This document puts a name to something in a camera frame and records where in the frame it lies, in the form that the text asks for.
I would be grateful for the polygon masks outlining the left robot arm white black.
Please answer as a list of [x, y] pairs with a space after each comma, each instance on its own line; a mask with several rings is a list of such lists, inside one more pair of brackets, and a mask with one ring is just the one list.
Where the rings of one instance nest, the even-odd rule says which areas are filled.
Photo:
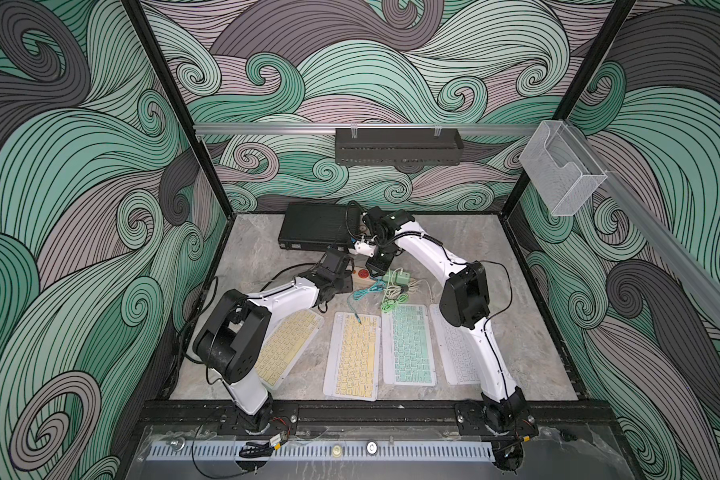
[[220, 297], [197, 334], [193, 351], [221, 376], [244, 414], [259, 414], [269, 399], [255, 372], [268, 330], [291, 314], [351, 292], [352, 265], [350, 254], [330, 248], [316, 265], [288, 284], [252, 294], [232, 289]]

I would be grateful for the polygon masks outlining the yellow wireless keyboard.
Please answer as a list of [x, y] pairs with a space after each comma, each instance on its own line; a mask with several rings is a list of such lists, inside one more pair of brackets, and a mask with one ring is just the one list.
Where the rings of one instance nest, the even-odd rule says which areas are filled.
[[378, 398], [381, 317], [337, 312], [323, 383], [328, 397], [376, 401]]
[[302, 310], [286, 317], [265, 339], [255, 369], [269, 391], [280, 387], [323, 323], [323, 316]]

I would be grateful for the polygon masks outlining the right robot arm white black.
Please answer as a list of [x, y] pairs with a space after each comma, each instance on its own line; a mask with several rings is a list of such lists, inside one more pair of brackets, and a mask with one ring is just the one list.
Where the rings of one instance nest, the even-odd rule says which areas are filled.
[[361, 226], [344, 221], [352, 248], [366, 256], [366, 268], [376, 276], [386, 273], [400, 252], [411, 255], [442, 286], [441, 317], [463, 337], [482, 390], [486, 425], [498, 434], [529, 437], [535, 424], [528, 419], [525, 395], [510, 374], [492, 330], [485, 267], [450, 252], [404, 210], [386, 213], [378, 207], [365, 209], [352, 201], [347, 214], [359, 214]]

